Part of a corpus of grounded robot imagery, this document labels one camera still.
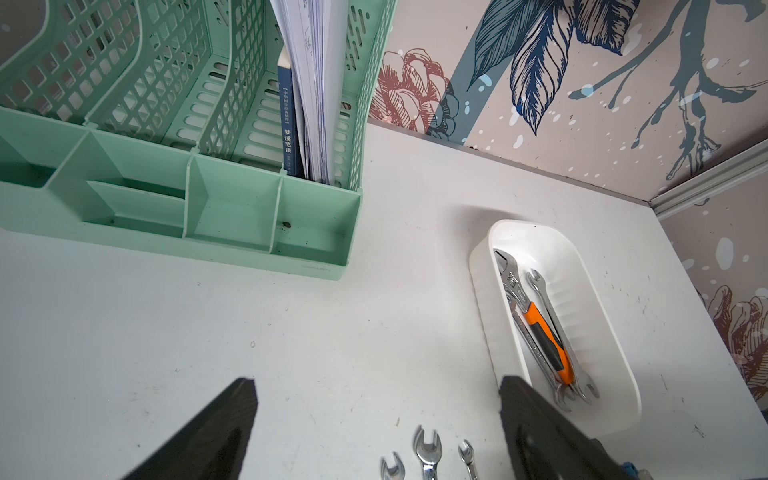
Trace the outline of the green plastic file organizer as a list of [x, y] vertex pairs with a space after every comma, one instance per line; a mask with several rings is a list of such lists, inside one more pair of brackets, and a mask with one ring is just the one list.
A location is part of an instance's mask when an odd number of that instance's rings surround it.
[[40, 28], [1, 67], [6, 230], [336, 280], [396, 5], [353, 1], [328, 180], [284, 167], [267, 1], [9, 1]]

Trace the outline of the dark blue book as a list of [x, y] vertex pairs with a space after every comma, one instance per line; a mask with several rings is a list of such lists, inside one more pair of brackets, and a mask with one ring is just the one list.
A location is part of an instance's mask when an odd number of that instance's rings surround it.
[[288, 47], [283, 46], [277, 60], [278, 93], [280, 101], [283, 168], [292, 177], [305, 178], [298, 130], [292, 65]]

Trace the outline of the small silver wrench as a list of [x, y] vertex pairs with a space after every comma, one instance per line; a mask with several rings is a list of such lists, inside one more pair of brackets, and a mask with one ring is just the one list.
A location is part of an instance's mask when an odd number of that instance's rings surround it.
[[392, 456], [394, 458], [394, 464], [392, 466], [387, 463], [387, 460], [384, 457], [380, 459], [380, 477], [382, 480], [404, 480], [406, 471], [402, 459], [395, 451], [392, 452]]

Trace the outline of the orange handled adjustable wrench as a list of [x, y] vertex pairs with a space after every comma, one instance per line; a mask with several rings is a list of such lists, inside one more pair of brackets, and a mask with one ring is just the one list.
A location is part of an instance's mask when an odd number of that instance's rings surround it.
[[563, 384], [570, 385], [574, 377], [568, 355], [554, 329], [523, 288], [517, 261], [511, 254], [499, 249], [494, 250], [494, 256], [505, 292], [516, 301], [517, 310], [522, 313], [551, 368]]

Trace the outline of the white paper stack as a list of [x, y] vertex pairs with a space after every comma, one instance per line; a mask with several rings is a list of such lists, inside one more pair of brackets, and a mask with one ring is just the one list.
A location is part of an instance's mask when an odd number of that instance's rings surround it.
[[347, 1], [273, 1], [291, 60], [299, 148], [312, 181], [332, 183], [331, 160], [340, 116]]

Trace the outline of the long silver wrench in box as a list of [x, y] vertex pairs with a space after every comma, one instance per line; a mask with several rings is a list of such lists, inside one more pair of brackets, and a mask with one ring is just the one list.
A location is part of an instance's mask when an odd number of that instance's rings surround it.
[[568, 406], [566, 402], [567, 395], [566, 395], [565, 387], [559, 381], [559, 377], [557, 376], [555, 371], [551, 368], [549, 362], [543, 355], [541, 349], [539, 348], [538, 344], [534, 340], [527, 324], [522, 320], [522, 318], [518, 314], [516, 301], [513, 299], [513, 297], [510, 294], [507, 294], [506, 298], [509, 303], [512, 318], [515, 324], [517, 325], [519, 332], [521, 333], [525, 343], [528, 346], [528, 349], [530, 350], [537, 365], [539, 366], [539, 369], [542, 371], [544, 377], [546, 378], [547, 382], [551, 387], [555, 405], [561, 410], [563, 410], [564, 412], [570, 412], [571, 408]]

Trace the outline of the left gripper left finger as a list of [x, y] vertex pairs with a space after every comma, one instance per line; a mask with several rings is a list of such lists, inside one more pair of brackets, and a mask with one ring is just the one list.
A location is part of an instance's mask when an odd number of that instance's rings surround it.
[[236, 379], [126, 477], [237, 479], [257, 410], [255, 381]]

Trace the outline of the white plastic storage box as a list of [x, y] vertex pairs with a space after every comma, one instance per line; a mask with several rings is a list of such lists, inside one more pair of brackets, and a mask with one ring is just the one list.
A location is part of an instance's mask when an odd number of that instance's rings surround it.
[[611, 435], [637, 424], [641, 416], [637, 383], [580, 252], [549, 226], [500, 220], [470, 254], [469, 268], [496, 378], [520, 376], [547, 399], [553, 397], [544, 372], [515, 326], [495, 250], [514, 257], [521, 272], [535, 269], [541, 274], [576, 359], [600, 393], [588, 402], [569, 401], [566, 417], [589, 437]]

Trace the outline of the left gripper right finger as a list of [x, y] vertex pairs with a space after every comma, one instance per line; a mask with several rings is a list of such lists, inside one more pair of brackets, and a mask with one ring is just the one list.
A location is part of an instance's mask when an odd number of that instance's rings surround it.
[[505, 376], [500, 418], [516, 479], [628, 479], [630, 475], [527, 381]]

